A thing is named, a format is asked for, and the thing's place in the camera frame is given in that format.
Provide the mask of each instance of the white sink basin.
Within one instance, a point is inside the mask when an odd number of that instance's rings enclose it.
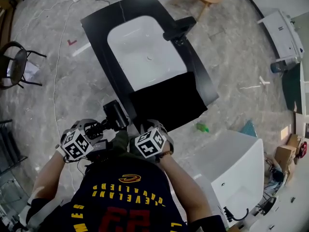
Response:
[[[187,72],[173,44],[150,16],[141,16],[111,30],[107,42],[134,91]]]

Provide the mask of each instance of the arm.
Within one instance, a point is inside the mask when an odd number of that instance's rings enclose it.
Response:
[[[35,198],[52,200],[55,197],[64,164],[63,156],[56,151],[53,157],[42,168],[35,180],[33,191],[39,187],[44,187]]]
[[[163,152],[169,151],[169,143],[165,143]],[[183,206],[189,223],[212,216],[208,201],[198,184],[173,159],[165,155],[160,160],[174,188],[175,194]]]

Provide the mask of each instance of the red tape mark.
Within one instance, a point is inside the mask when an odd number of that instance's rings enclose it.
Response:
[[[73,44],[76,43],[76,42],[77,42],[77,40],[75,40],[75,41],[73,41],[73,42],[71,42],[70,40],[68,40],[69,45],[73,45]]]

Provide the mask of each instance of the jersey number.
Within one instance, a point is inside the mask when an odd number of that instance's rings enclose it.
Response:
[[[127,219],[126,230],[120,226],[115,227],[115,232],[134,232],[135,227],[140,226],[142,232],[149,232],[150,226],[149,210],[130,210]],[[99,228],[99,232],[108,232],[108,226],[111,222],[119,223],[121,219],[127,218],[127,210],[117,207],[108,207]]]

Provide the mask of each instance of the gray marble floor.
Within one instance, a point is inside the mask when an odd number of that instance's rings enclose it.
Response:
[[[177,6],[170,1],[160,0],[174,19],[197,17],[203,7],[198,0],[181,0]],[[24,89],[13,87],[0,93],[0,116],[14,120],[14,136],[21,152],[28,156],[28,160],[14,170],[27,193],[31,192],[33,181],[59,141],[53,104],[54,82],[60,133],[81,118],[102,120],[103,104],[117,98],[91,47],[72,56],[88,43],[80,19],[108,3],[80,0],[68,12],[70,4],[71,1],[64,0],[25,0],[18,4],[14,16],[12,39],[48,56],[46,59],[30,56],[30,61],[40,68],[33,80],[42,82],[43,87],[25,85]],[[60,37],[67,16],[55,79]],[[188,34],[220,98],[200,118],[170,133],[175,142],[174,157],[180,164],[207,147],[207,142],[220,131],[237,131],[249,119],[253,120],[267,152],[273,152],[282,143],[282,129],[293,128],[293,116],[285,105],[281,78],[269,69],[275,56],[256,23],[258,19],[248,0],[223,0],[210,6]],[[77,42],[69,46],[68,40]],[[261,85],[259,76],[270,84]],[[210,133],[196,130],[195,124],[199,121],[209,127]],[[106,133],[108,139],[113,136],[112,131]],[[79,165],[84,169],[85,162]],[[77,189],[83,177],[76,163],[70,165],[70,170],[73,181],[67,165],[59,187],[59,191],[68,196],[73,194],[71,183]]]

